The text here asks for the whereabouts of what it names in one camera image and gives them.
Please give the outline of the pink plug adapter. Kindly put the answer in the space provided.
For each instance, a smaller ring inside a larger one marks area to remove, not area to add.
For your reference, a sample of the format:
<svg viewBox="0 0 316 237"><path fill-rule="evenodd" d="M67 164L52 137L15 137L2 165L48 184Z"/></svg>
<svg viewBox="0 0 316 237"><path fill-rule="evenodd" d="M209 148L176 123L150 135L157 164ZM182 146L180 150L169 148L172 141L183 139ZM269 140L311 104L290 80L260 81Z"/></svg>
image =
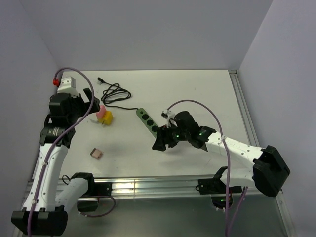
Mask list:
<svg viewBox="0 0 316 237"><path fill-rule="evenodd" d="M105 112L106 112L105 106L104 106L104 105L101 105L101 106L100 106L100 110L96 113L97 119L98 119L98 120L101 120L102 117L104 116Z"/></svg>

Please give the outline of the yellow plug adapter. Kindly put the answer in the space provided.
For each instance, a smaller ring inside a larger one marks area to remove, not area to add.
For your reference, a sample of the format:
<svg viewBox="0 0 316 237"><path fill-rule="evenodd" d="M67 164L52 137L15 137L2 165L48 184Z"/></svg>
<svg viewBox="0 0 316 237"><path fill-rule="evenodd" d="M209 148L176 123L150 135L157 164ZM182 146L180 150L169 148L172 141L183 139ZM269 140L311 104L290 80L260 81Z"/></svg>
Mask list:
<svg viewBox="0 0 316 237"><path fill-rule="evenodd" d="M110 125L113 120L113 114L111 111L105 111L103 115L98 119L98 122L104 125Z"/></svg>

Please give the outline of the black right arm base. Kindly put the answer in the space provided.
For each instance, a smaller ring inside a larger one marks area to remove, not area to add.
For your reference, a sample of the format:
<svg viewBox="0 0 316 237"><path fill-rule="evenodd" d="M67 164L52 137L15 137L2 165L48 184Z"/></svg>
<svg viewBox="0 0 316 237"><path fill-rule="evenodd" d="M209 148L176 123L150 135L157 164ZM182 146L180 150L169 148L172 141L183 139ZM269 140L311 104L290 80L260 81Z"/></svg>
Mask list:
<svg viewBox="0 0 316 237"><path fill-rule="evenodd" d="M226 185L220 179L198 179L195 190L198 191L200 195L225 194Z"/></svg>

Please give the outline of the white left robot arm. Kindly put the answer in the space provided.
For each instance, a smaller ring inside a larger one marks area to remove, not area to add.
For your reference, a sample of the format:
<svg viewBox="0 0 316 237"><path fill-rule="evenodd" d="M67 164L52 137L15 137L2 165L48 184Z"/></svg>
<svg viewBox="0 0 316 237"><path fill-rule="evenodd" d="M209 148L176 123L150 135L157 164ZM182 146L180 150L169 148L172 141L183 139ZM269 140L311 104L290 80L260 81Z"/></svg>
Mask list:
<svg viewBox="0 0 316 237"><path fill-rule="evenodd" d="M94 91L85 88L89 99L58 92L50 97L49 114L40 133L38 165L29 195L20 211L14 211L12 224L31 236L60 236L65 231L68 214L78 199L91 197L96 184L91 173L76 173L58 195L57 186L62 164L77 126L85 117L100 110Z"/></svg>

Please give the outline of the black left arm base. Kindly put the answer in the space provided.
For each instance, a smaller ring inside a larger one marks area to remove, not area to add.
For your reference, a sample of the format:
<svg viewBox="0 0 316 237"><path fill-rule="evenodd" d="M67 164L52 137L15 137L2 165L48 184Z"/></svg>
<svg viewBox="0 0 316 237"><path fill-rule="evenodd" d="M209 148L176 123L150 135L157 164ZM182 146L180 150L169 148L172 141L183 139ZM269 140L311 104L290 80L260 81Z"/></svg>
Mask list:
<svg viewBox="0 0 316 237"><path fill-rule="evenodd" d="M111 196L112 182L96 182L91 192L84 194L77 201L79 212L94 212L99 206L100 199L94 196Z"/></svg>

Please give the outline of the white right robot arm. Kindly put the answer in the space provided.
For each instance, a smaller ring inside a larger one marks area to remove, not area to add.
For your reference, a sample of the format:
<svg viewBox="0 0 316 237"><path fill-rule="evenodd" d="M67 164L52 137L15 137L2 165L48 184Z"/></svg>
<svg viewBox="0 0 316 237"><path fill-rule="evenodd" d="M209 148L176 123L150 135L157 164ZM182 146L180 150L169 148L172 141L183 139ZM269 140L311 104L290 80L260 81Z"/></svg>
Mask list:
<svg viewBox="0 0 316 237"><path fill-rule="evenodd" d="M212 179L217 193L229 187L251 187L275 198L290 175L288 165L273 146L255 147L228 138L213 128L198 125L187 111L174 114L165 110L161 115L167 123L157 129L153 150L164 152L187 141L197 149L219 154L243 166L238 169L224 166L217 171Z"/></svg>

